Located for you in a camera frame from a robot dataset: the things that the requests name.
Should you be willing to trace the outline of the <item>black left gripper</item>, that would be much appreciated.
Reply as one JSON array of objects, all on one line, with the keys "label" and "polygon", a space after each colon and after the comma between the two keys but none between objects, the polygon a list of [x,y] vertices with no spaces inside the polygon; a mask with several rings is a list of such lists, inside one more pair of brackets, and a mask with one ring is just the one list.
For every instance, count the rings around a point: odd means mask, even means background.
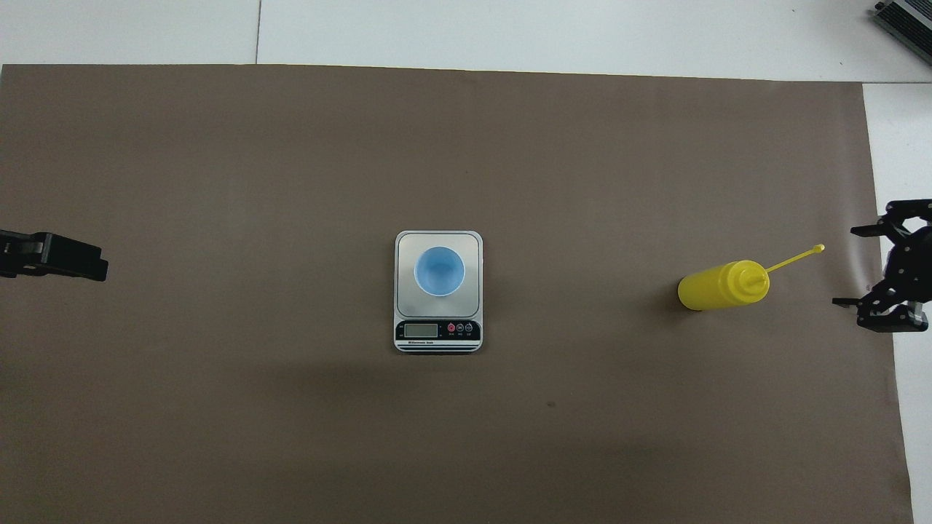
[{"label": "black left gripper", "polygon": [[45,272],[105,282],[108,262],[103,258],[103,249],[90,243],[53,233],[25,234],[1,229],[3,277],[40,277]]}]

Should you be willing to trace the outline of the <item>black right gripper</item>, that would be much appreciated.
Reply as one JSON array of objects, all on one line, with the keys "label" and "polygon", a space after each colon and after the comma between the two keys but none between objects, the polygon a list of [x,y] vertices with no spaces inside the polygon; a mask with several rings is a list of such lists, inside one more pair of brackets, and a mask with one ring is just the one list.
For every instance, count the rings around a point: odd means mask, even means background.
[{"label": "black right gripper", "polygon": [[[906,222],[921,219],[926,225],[909,230]],[[921,333],[929,329],[923,305],[931,299],[931,199],[891,200],[874,223],[855,226],[858,237],[885,237],[892,241],[879,282],[861,298],[835,298],[834,305],[853,307],[856,324],[876,333]]]}]

